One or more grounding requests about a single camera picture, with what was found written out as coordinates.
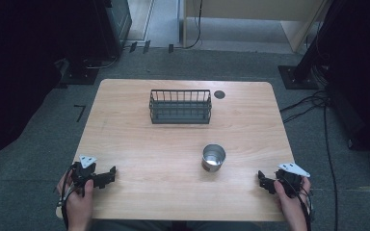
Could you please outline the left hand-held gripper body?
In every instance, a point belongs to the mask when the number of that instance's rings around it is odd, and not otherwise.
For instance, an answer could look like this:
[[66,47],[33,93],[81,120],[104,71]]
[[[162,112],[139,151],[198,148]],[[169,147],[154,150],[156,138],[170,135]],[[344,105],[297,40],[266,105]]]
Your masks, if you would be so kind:
[[79,161],[75,162],[72,168],[72,185],[73,189],[84,188],[89,180],[95,177],[96,158],[91,156],[79,156]]

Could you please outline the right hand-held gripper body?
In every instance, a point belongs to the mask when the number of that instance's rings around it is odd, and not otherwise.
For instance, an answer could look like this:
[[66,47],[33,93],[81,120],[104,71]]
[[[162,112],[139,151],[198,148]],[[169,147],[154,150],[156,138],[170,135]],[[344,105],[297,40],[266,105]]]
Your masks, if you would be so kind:
[[276,171],[276,178],[289,197],[295,196],[301,190],[302,178],[309,176],[309,172],[295,163],[279,164]]

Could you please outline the person's right hand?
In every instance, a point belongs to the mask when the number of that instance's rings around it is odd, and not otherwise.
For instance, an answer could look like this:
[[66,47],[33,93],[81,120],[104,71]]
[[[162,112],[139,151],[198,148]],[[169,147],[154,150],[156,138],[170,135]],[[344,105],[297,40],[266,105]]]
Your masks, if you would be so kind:
[[306,177],[302,178],[302,189],[298,196],[290,198],[284,190],[284,187],[279,181],[274,182],[276,193],[279,200],[279,208],[281,209],[288,225],[306,224],[304,209],[308,205],[307,194],[310,192],[311,184]]

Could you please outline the person's left hand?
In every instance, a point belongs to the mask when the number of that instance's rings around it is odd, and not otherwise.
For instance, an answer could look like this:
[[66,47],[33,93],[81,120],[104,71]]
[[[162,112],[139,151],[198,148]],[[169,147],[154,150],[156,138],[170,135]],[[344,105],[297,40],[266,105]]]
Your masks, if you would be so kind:
[[93,180],[89,180],[84,189],[85,195],[72,192],[66,202],[68,225],[92,225],[93,217]]

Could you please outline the metal cup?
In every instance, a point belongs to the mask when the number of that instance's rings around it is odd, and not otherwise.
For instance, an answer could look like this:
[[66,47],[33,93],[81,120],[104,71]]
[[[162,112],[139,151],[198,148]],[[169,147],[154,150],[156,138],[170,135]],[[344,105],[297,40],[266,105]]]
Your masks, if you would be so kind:
[[208,144],[202,151],[201,165],[208,172],[218,171],[225,162],[225,150],[218,144]]

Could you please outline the black stand with floor base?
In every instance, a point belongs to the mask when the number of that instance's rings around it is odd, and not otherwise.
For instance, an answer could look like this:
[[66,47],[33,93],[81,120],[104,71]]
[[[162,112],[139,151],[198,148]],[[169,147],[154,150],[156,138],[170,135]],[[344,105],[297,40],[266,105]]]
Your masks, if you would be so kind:
[[62,73],[60,87],[67,85],[93,85],[98,71],[113,65],[119,57],[117,52],[66,51],[66,70]]

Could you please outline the dark equipment cabinet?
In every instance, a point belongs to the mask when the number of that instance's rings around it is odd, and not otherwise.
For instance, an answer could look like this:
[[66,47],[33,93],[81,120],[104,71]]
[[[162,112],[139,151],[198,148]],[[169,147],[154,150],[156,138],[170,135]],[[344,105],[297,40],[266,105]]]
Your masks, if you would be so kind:
[[105,55],[118,58],[132,25],[127,0],[93,0]]

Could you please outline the light wooden cabinet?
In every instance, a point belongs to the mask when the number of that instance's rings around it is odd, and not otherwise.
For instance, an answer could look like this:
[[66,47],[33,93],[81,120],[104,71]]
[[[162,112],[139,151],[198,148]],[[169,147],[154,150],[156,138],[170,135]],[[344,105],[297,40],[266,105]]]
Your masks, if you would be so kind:
[[189,17],[279,21],[291,50],[297,52],[312,25],[331,0],[180,0],[183,9],[182,45],[186,47]]

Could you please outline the black metal stand with base plate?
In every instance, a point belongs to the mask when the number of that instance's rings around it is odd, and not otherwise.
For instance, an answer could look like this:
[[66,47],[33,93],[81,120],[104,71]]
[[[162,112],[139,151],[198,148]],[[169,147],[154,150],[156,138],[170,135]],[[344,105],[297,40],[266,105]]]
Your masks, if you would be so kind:
[[282,82],[287,90],[317,90],[318,84],[311,73],[316,61],[327,54],[320,52],[319,42],[323,35],[322,27],[334,0],[314,0],[309,16],[299,21],[281,21],[281,27],[294,52],[299,52],[309,35],[314,38],[306,48],[304,56],[297,65],[279,65],[277,67]]

